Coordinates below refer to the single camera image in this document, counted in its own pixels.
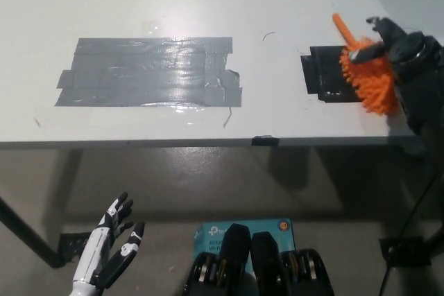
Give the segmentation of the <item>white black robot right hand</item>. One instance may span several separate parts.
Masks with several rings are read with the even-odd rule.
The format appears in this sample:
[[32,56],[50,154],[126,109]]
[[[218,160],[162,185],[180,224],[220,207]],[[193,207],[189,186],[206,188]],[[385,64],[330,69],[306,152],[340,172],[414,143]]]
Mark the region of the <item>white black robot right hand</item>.
[[387,17],[369,17],[366,22],[382,40],[349,52],[351,63],[364,64],[384,56],[399,85],[419,77],[443,80],[443,45],[434,36],[422,31],[408,33]]

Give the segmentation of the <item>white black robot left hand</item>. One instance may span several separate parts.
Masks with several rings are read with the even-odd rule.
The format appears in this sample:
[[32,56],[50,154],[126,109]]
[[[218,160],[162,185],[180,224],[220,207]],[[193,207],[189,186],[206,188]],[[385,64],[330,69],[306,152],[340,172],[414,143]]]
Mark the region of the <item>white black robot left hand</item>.
[[[122,193],[108,207],[96,228],[89,235],[80,256],[70,295],[102,295],[112,287],[136,257],[144,235],[144,223],[125,222],[132,212],[133,201]],[[127,229],[132,229],[127,241],[114,255],[114,242]]]

